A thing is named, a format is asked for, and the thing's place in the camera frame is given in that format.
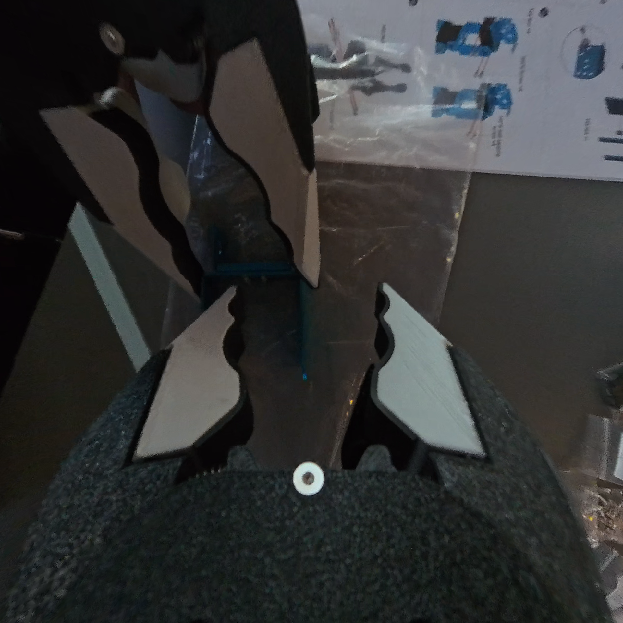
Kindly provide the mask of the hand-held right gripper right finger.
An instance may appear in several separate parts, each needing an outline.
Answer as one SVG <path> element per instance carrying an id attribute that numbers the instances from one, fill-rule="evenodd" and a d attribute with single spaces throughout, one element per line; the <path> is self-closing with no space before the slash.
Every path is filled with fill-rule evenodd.
<path id="1" fill-rule="evenodd" d="M 377 294 L 373 404 L 426 449 L 486 458 L 451 343 L 388 283 Z"/>

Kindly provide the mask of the clear plastic bag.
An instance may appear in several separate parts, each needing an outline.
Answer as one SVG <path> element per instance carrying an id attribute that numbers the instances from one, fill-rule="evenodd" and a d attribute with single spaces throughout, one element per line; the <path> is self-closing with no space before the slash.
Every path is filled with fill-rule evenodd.
<path id="1" fill-rule="evenodd" d="M 206 143 L 211 133 L 213 147 L 208 165 L 191 165 L 193 173 L 202 171 L 204 187 L 199 192 L 191 181 L 186 231 L 203 276 L 211 224 L 224 231 L 227 261 L 292 261 L 290 242 L 270 222 L 261 183 L 224 148 L 206 104 L 198 109 L 205 129 L 193 142 Z M 359 163 L 318 163 L 316 171 L 321 265 L 318 287 L 308 292 L 311 382 L 303 381 L 299 364 L 297 285 L 235 285 L 244 310 L 244 405 L 183 455 L 182 480 L 223 468 L 230 449 L 243 445 L 268 469 L 307 460 L 354 469 L 374 444 L 390 449 L 397 468 L 409 462 L 415 442 L 371 399 L 378 284 L 388 283 L 438 323 L 469 174 Z"/>

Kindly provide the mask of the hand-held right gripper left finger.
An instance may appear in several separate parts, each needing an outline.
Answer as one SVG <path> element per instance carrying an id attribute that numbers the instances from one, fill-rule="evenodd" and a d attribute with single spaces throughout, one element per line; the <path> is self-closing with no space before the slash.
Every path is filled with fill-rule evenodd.
<path id="1" fill-rule="evenodd" d="M 242 409 L 243 302 L 232 285 L 167 348 L 132 460 L 197 450 Z"/>

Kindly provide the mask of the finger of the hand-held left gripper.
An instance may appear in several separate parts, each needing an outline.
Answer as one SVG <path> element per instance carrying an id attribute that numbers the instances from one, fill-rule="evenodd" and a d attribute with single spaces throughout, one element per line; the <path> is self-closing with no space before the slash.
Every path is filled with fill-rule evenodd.
<path id="1" fill-rule="evenodd" d="M 304 166 L 259 41 L 217 62 L 209 118 L 224 146 L 257 175 L 270 220 L 292 246 L 293 263 L 311 287 L 320 278 L 316 171 Z"/>
<path id="2" fill-rule="evenodd" d="M 144 123 L 119 108 L 48 108 L 40 116 L 113 229 L 198 298 L 203 270 L 185 229 L 188 182 Z"/>

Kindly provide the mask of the white assembly instruction booklet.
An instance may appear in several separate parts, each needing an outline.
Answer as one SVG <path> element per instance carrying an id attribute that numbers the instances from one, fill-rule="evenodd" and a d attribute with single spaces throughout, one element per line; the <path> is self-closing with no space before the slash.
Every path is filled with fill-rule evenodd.
<path id="1" fill-rule="evenodd" d="M 621 1 L 299 1 L 316 158 L 622 180 Z"/>

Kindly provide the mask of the pile of small screw bags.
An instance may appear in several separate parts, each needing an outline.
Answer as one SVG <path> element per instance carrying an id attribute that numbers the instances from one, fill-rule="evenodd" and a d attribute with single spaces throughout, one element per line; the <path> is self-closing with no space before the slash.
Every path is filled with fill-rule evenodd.
<path id="1" fill-rule="evenodd" d="M 622 599 L 622 364 L 596 373 L 606 415 L 588 417 L 571 486 L 604 592 Z"/>

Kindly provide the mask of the blue metal bracket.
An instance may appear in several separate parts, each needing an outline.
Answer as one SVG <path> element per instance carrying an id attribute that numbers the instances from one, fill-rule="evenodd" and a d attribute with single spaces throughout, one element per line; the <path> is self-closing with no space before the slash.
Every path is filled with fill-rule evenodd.
<path id="1" fill-rule="evenodd" d="M 201 309 L 207 310 L 230 285 L 247 282 L 271 283 L 293 282 L 298 287 L 297 326 L 299 331 L 299 364 L 301 377 L 310 383 L 309 347 L 310 309 L 308 292 L 310 286 L 300 276 L 292 261 L 227 261 L 225 252 L 227 238 L 224 231 L 211 224 L 206 232 L 206 254 L 209 260 L 201 282 Z"/>

